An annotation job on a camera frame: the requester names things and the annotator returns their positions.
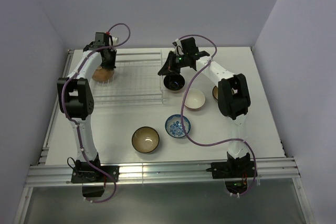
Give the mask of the tan bowl speckled outside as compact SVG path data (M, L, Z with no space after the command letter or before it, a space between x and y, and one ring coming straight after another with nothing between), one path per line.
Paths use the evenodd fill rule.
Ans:
M99 66L93 73L92 79L96 82L107 82L114 75L113 69L106 69Z

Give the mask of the white bowl red outside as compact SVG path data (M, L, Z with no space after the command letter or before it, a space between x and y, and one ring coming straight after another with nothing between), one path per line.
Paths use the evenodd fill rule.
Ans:
M205 104L206 98L204 93L199 89L189 89L183 107L191 110L198 111Z

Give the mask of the tan bowl dark rim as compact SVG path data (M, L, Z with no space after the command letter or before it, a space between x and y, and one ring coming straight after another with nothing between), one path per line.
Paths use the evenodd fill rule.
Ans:
M143 126L133 133L131 143L137 152L148 154L156 150L160 143L160 136L154 128Z

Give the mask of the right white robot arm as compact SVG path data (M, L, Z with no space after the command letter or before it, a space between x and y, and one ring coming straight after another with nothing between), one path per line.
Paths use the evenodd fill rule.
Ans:
M183 122L183 111L187 95L193 81L199 74L208 77L217 86L217 105L221 114L236 125L240 132L245 123L248 108L251 105L246 77L243 74L234 74L213 60L213 57L205 51L194 54L177 55L170 51L166 62L159 70L159 76L179 76L181 68L190 67L196 74L189 82L182 100L181 121Z

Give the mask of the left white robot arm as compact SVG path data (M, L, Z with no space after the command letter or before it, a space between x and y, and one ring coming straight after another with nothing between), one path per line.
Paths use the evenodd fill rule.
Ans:
M91 182L101 178L102 168L91 129L95 103L89 83L98 68L113 70L116 67L116 54L117 51L110 47L94 50L87 46L74 70L57 81L59 107L75 136L76 162L79 165L87 164L83 175Z

